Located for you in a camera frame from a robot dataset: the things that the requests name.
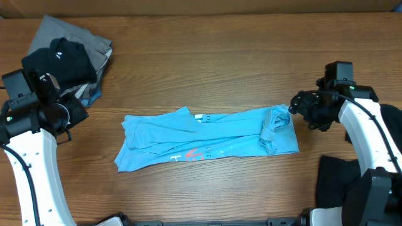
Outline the light blue printed t-shirt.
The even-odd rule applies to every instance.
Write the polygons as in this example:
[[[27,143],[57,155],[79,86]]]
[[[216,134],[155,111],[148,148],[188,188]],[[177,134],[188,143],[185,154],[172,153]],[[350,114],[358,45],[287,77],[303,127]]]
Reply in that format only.
[[[122,127],[125,140],[114,160],[120,172],[168,162],[299,152],[286,105],[196,115],[182,107],[159,116],[127,115]]]

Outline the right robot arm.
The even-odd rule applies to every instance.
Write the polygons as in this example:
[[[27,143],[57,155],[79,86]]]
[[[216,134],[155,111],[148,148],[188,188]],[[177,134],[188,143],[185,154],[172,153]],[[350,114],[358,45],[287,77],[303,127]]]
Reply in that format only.
[[[316,91],[300,91],[289,112],[301,114],[310,129],[326,131],[341,123],[357,154],[361,178],[334,208],[314,208],[298,225],[401,225],[401,152],[383,121],[370,86],[354,81],[351,62],[325,66]]]

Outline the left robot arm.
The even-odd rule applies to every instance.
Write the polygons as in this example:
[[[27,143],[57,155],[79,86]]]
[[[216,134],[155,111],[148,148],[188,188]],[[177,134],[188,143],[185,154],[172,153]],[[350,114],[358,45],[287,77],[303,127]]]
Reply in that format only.
[[[57,136],[88,117],[56,78],[23,69],[2,76],[9,100],[1,109],[1,149],[11,163],[23,225],[75,225],[57,165]]]

